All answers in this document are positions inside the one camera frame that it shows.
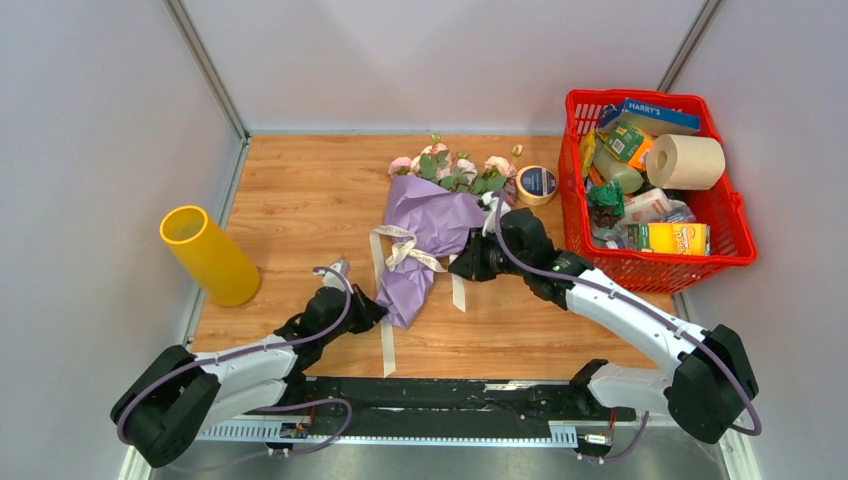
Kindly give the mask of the purple pink wrapping paper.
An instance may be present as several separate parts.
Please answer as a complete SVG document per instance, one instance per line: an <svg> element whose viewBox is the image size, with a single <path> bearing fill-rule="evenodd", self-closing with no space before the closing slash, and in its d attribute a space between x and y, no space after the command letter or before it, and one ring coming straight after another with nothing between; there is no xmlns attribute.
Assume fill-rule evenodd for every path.
<svg viewBox="0 0 848 480"><path fill-rule="evenodd" d="M417 236L417 248L443 258L460 254L469 232L483 226L486 214L472 193L445 190L414 176L391 180L388 204L380 225L395 225ZM382 238L385 256L399 239ZM408 328L423 308L438 273L408 257L394 271L385 269L377 287L377 303L388 309L385 319Z"/></svg>

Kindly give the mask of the cream ribbon with gold text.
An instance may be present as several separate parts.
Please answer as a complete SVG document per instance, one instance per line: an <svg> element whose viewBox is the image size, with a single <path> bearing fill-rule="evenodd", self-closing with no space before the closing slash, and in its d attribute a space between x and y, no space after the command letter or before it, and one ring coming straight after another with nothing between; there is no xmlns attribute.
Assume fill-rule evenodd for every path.
<svg viewBox="0 0 848 480"><path fill-rule="evenodd" d="M391 254L384 255L382 238L399 239L391 246ZM386 268L394 271L404 259L411 257L436 273L447 273L440 260L434 255L417 248L417 236L404 228L395 225L379 225L369 233L369 243L375 274L376 286L380 286L382 275ZM383 318L379 323L383 377L387 378L396 371L396 354L393 325Z"/></svg>

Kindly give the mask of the pink flower bunch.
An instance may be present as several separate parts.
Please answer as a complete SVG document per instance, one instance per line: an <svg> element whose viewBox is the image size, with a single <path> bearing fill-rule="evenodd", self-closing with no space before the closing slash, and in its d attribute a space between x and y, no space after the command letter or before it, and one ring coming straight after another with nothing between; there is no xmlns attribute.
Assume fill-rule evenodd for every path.
<svg viewBox="0 0 848 480"><path fill-rule="evenodd" d="M453 153L439 133L430 136L430 144L415 157L401 156L388 167L390 177L414 176L445 190L482 196L486 192L503 193L513 203L517 196L516 157L489 156L481 166L468 152Z"/></svg>

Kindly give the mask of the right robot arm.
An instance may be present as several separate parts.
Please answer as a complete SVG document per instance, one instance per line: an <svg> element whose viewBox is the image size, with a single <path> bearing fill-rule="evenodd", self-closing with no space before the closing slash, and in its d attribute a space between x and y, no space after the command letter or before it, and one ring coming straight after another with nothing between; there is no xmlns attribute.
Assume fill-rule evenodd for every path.
<svg viewBox="0 0 848 480"><path fill-rule="evenodd" d="M530 210L505 214L493 233L471 230L449 271L476 282L518 275L538 298L596 322L656 364L651 370L589 362L570 392L581 417L617 407L655 412L696 440L715 444L729 430L741 432L736 421L747 413L753 422L748 434L761 433L752 405L759 386L737 332L723 324L701 327L632 294L585 258L555 248Z"/></svg>

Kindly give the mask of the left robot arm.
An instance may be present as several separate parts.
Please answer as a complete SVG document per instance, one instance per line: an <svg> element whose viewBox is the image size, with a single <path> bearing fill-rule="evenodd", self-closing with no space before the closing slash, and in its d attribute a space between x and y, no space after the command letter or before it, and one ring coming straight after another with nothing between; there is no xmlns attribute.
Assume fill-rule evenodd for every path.
<svg viewBox="0 0 848 480"><path fill-rule="evenodd" d="M305 309L267 337L220 352L163 350L113 405L119 439L152 467L179 458L197 435L233 417L266 407L299 411L304 372L344 334L371 330L388 313L357 285L322 287Z"/></svg>

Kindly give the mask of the yellow cylindrical vase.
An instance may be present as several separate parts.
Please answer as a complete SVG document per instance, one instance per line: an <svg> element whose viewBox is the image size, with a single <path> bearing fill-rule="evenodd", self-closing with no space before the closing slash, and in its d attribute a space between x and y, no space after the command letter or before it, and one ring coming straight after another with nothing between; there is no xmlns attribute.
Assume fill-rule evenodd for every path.
<svg viewBox="0 0 848 480"><path fill-rule="evenodd" d="M257 266L203 208L172 210L160 223L160 236L212 302L238 306L259 290Z"/></svg>

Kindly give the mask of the masking tape roll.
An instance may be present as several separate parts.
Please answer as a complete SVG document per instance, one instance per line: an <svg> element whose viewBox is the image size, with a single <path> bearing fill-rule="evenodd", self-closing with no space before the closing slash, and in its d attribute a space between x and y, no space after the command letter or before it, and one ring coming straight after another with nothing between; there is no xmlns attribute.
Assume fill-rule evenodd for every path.
<svg viewBox="0 0 848 480"><path fill-rule="evenodd" d="M529 206L547 204L558 190L555 174L546 167L530 165L520 169L516 175L518 199Z"/></svg>

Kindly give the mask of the green crumpled wrapper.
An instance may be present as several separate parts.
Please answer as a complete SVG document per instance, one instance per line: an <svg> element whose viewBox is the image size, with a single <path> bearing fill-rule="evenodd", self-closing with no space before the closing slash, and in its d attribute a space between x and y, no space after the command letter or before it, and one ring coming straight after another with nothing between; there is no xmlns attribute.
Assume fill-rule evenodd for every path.
<svg viewBox="0 0 848 480"><path fill-rule="evenodd" d="M624 217L624 193L616 179L592 187L586 195L589 219L596 227L612 228Z"/></svg>

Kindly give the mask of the pale green bottle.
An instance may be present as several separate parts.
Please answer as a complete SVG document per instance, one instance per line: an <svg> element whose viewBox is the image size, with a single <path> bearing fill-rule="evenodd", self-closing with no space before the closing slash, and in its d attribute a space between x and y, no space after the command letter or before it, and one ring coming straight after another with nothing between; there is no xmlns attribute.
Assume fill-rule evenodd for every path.
<svg viewBox="0 0 848 480"><path fill-rule="evenodd" d="M642 174L630 165L617 160L604 146L596 146L592 166L595 167L601 177L610 182L616 180L624 194L633 194L638 191L644 183Z"/></svg>

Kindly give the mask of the white plastic package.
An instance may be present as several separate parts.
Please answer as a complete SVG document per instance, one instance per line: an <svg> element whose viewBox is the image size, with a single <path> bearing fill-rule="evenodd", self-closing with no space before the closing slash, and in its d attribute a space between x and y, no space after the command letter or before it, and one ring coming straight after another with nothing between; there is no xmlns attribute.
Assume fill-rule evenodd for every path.
<svg viewBox="0 0 848 480"><path fill-rule="evenodd" d="M672 204L666 193L660 188L654 188L624 202L624 214L619 224L658 222L671 210Z"/></svg>

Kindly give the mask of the green orange box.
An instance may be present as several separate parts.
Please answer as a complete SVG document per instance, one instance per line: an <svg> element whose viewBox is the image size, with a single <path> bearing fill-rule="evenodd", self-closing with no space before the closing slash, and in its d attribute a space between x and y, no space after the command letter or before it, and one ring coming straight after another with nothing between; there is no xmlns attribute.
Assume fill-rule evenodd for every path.
<svg viewBox="0 0 848 480"><path fill-rule="evenodd" d="M631 123L619 122L606 134L604 146L617 161L644 172L654 142L654 136Z"/></svg>

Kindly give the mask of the yellow sponge pack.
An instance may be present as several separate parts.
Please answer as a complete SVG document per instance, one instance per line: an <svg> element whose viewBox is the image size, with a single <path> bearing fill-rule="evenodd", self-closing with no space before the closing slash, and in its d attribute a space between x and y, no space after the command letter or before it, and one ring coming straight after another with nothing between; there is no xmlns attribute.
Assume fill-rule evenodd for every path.
<svg viewBox="0 0 848 480"><path fill-rule="evenodd" d="M710 227L703 223L643 223L627 228L628 248L635 251L708 256Z"/></svg>

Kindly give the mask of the beige paper towel roll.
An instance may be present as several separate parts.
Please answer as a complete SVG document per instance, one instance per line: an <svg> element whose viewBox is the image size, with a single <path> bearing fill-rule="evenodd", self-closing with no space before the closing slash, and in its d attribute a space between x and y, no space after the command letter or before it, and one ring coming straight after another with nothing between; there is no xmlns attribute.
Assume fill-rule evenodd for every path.
<svg viewBox="0 0 848 480"><path fill-rule="evenodd" d="M709 190L724 174L726 161L723 147L713 138L666 134L655 139L645 166L655 187Z"/></svg>

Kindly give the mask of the blue Harry's box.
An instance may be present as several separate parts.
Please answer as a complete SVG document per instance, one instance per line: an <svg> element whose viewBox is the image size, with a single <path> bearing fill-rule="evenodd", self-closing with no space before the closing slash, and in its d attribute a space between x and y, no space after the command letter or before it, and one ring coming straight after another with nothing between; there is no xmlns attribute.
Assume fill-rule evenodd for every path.
<svg viewBox="0 0 848 480"><path fill-rule="evenodd" d="M607 105L601 112L597 128L603 133L610 133L622 122L653 137L665 134L694 135L701 130L698 116L632 98Z"/></svg>

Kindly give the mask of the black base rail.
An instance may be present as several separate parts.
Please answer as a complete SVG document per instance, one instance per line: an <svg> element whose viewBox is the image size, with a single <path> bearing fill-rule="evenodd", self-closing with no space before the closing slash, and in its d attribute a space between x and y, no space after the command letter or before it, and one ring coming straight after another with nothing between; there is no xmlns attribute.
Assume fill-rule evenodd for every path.
<svg viewBox="0 0 848 480"><path fill-rule="evenodd" d="M259 413L297 418L301 439L398 443L584 445L580 425L602 434L636 420L586 387L553 380L343 378L300 376L281 401Z"/></svg>

